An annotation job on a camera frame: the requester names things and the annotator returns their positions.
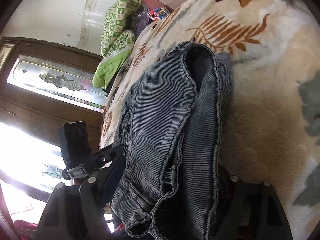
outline green checkered fabric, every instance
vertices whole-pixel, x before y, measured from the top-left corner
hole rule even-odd
[[[141,3],[142,0],[119,0],[106,12],[101,34],[103,57],[110,57],[117,50],[120,53],[135,42],[134,32],[125,29],[129,25],[130,15],[139,9]]]

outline metal screw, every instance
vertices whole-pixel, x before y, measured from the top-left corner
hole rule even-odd
[[[232,175],[232,176],[230,177],[230,179],[231,179],[231,181],[233,181],[233,182],[239,181],[239,178],[238,178],[236,175]]]
[[[63,182],[60,182],[56,185],[56,188],[62,188],[65,184]]]
[[[95,183],[96,180],[97,180],[96,177],[90,177],[90,178],[88,179],[88,182],[89,182],[89,183]]]

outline bed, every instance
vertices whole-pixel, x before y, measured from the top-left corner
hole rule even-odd
[[[148,25],[108,95],[100,147],[113,142],[130,87],[182,41],[231,54],[220,164],[269,181],[294,240],[307,239],[320,219],[320,27],[301,0],[187,0]]]

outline door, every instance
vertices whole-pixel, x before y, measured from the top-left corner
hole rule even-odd
[[[107,94],[92,86],[92,77],[101,59],[45,41],[3,39],[0,121],[54,145],[61,125],[85,121],[97,150]]]

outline wall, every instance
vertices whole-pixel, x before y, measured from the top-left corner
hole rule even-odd
[[[1,36],[27,37],[75,47],[86,0],[23,0]]]
[[[1,36],[56,42],[101,54],[105,12],[117,0],[23,0]]]

